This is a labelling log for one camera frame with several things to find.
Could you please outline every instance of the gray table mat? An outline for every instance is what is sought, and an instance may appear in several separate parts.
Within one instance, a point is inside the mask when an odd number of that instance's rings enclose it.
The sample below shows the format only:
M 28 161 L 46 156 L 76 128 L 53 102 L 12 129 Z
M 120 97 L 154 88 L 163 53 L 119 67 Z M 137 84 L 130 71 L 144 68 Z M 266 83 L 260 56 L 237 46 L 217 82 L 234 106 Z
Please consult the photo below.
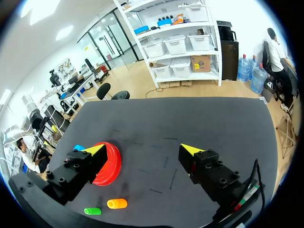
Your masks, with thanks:
M 52 171 L 76 144 L 86 148 L 102 141 L 116 145 L 122 170 L 112 184 L 86 184 L 66 207 L 84 215 L 101 207 L 104 222 L 197 228 L 212 221 L 218 204 L 194 185 L 178 161 L 180 143 L 213 149 L 245 181 L 258 158 L 269 202 L 277 172 L 275 130 L 267 106 L 259 99 L 179 97 L 89 102 L 60 140 L 49 165 Z M 109 199 L 125 198 L 128 207 L 111 210 Z M 252 206 L 253 217 L 261 198 Z

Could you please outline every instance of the red bowl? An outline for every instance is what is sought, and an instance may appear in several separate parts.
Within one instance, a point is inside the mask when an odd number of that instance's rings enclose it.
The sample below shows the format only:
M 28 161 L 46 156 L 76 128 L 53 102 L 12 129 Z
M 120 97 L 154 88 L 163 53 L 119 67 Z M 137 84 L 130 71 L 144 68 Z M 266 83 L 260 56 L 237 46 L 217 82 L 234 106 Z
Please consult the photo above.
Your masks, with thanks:
M 122 157 L 119 150 L 113 144 L 108 142 L 100 142 L 94 146 L 104 144 L 106 146 L 106 152 L 108 160 L 97 174 L 93 184 L 98 186 L 105 186 L 111 184 L 118 176 L 122 167 Z

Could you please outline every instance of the black stool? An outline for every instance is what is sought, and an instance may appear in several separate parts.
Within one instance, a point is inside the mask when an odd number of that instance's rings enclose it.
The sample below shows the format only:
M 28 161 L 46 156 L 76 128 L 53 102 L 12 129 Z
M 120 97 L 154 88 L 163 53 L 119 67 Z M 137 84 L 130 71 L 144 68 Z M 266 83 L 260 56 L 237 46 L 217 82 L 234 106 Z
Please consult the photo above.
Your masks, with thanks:
M 103 100 L 104 98 L 107 100 L 105 95 L 109 92 L 110 89 L 111 89 L 111 85 L 109 83 L 104 83 L 97 90 L 97 94 L 96 94 L 97 97 L 100 100 Z M 129 98 L 130 98 L 130 94 L 128 91 L 120 91 L 114 96 L 112 96 L 111 100 L 127 100 Z

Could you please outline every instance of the man sitting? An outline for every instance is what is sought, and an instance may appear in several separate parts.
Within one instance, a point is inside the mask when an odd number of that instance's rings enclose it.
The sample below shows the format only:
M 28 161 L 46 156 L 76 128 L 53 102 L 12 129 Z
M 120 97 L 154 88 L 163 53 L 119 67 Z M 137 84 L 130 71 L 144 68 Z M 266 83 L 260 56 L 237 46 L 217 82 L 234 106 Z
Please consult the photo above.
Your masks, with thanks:
M 21 155 L 23 162 L 30 170 L 33 170 L 37 173 L 43 173 L 46 170 L 52 158 L 52 155 L 47 150 L 42 149 L 36 161 L 33 161 L 33 151 L 28 149 L 27 145 L 23 141 L 23 138 L 17 141 L 17 147 L 22 152 Z
M 295 71 L 294 66 L 286 58 L 285 53 L 281 50 L 280 45 L 277 41 L 276 34 L 272 28 L 268 28 L 267 32 L 271 38 L 269 42 L 269 54 L 270 54 L 270 63 L 271 69 L 274 72 L 276 78 L 283 86 L 283 94 L 285 95 L 284 102 L 281 104 L 281 108 L 287 112 L 288 107 L 292 102 L 292 84 L 288 74 L 285 72 L 283 65 L 281 64 L 281 59 L 283 58 L 286 63 Z

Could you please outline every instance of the white shelf unit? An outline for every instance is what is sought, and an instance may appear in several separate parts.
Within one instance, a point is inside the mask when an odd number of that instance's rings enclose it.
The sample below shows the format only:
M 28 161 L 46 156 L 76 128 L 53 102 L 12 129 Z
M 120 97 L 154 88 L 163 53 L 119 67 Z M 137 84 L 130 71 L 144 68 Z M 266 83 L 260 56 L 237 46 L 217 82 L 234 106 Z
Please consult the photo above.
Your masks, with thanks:
M 148 70 L 151 74 L 153 82 L 156 88 L 159 88 L 160 82 L 170 82 L 170 81 L 183 81 L 183 80 L 218 80 L 218 85 L 222 84 L 222 52 L 221 52 L 221 44 L 219 38 L 219 30 L 216 20 L 212 17 L 212 14 L 209 10 L 207 0 L 197 0 L 200 1 L 203 5 L 206 6 L 207 14 L 209 21 L 203 22 L 190 22 L 183 23 L 178 25 L 166 26 L 161 29 L 150 30 L 140 35 L 136 35 L 134 30 L 137 28 L 133 28 L 129 19 L 132 17 L 138 18 L 143 26 L 147 25 L 149 28 L 152 26 L 157 27 L 157 18 L 162 18 L 166 15 L 172 15 L 173 17 L 184 11 L 183 8 L 178 8 L 178 5 L 183 4 L 184 2 L 190 4 L 193 0 L 130 0 L 129 8 L 124 9 L 124 6 L 121 6 L 124 1 L 114 0 L 117 8 L 122 14 L 123 19 L 125 20 L 128 28 L 130 29 L 136 44 L 143 56 L 143 59 L 148 67 Z M 142 42 L 144 38 L 154 39 L 154 38 L 167 38 L 173 34 L 184 34 L 187 36 L 189 31 L 194 32 L 197 29 L 203 28 L 204 32 L 208 30 L 210 34 L 210 40 L 212 44 L 209 45 L 210 50 L 205 51 L 194 51 L 190 41 L 186 40 L 186 50 L 187 52 L 184 54 L 171 55 L 168 50 L 163 56 L 148 58 L 146 52 L 142 48 Z M 175 77 L 174 74 L 168 78 L 160 78 L 154 74 L 153 69 L 149 67 L 150 62 L 159 61 L 162 59 L 174 59 L 177 57 L 186 57 L 186 56 L 198 56 L 198 55 L 210 55 L 213 56 L 213 66 L 211 66 L 210 72 L 201 72 L 194 73 L 192 72 L 189 77 Z

